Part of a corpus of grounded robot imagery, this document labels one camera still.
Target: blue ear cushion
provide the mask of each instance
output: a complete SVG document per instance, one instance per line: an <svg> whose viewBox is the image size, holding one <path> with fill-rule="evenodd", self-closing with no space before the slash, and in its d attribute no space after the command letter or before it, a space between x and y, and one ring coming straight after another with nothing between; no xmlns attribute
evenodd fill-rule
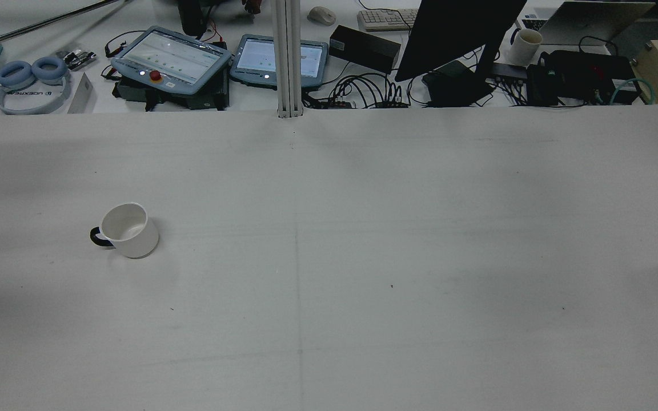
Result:
<svg viewBox="0 0 658 411"><path fill-rule="evenodd" d="M32 74L44 83L58 80L64 76L66 72L67 66L62 58L53 57L52 55L38 58L32 65Z"/></svg>
<svg viewBox="0 0 658 411"><path fill-rule="evenodd" d="M23 84L28 80L31 80L29 84L34 82L32 68L28 62L16 60L15 62L6 63L4 67L0 68L0 84L5 87L15 88L15 86L21 86L21 88L24 88L29 85Z"/></svg>

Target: laptop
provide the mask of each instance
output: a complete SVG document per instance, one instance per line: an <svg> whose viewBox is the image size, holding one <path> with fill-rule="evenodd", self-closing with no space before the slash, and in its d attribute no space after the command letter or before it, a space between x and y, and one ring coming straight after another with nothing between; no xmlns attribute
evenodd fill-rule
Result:
<svg viewBox="0 0 658 411"><path fill-rule="evenodd" d="M546 45L601 45L601 41L583 37L611 40L655 4L655 1L566 0L557 8L526 7L515 24L519 29L539 31Z"/></svg>

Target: mug handle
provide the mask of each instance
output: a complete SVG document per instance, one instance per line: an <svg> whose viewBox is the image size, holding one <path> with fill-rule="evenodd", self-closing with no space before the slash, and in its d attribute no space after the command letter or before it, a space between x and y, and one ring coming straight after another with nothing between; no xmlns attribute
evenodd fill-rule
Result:
<svg viewBox="0 0 658 411"><path fill-rule="evenodd" d="M91 229L91 241L93 241L95 245L99 245L100 247L113 247L112 242L99 239L99 237L96 237L96 234L100 234L100 227L93 227L93 229Z"/></svg>
<svg viewBox="0 0 658 411"><path fill-rule="evenodd" d="M514 31L512 31L512 37L509 38L509 44L510 45L514 44L514 36L516 36L517 32L519 32L519 31L520 31L519 27L517 27L516 29L514 29Z"/></svg>

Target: white cup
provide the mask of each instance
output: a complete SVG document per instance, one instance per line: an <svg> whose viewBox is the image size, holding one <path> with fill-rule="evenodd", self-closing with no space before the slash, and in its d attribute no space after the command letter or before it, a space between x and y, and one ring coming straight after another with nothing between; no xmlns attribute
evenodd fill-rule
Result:
<svg viewBox="0 0 658 411"><path fill-rule="evenodd" d="M91 230L91 240L100 247L114 247L128 258L139 258L157 246L159 231L141 204L126 203L108 211L100 226Z"/></svg>
<svg viewBox="0 0 658 411"><path fill-rule="evenodd" d="M507 52L507 63L514 66L527 66L543 44L543 35L532 29L517 31L512 37L512 47Z"/></svg>

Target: computer mouse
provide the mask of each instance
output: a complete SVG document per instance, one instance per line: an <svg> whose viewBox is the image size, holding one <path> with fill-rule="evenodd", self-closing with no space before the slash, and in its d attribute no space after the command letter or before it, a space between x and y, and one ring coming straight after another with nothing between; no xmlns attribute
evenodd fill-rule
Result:
<svg viewBox="0 0 658 411"><path fill-rule="evenodd" d="M334 14L334 11L321 6L316 6L311 9L311 11L308 12L308 16L306 16L306 18L325 26L331 26L334 24L334 22L336 22L336 15Z"/></svg>

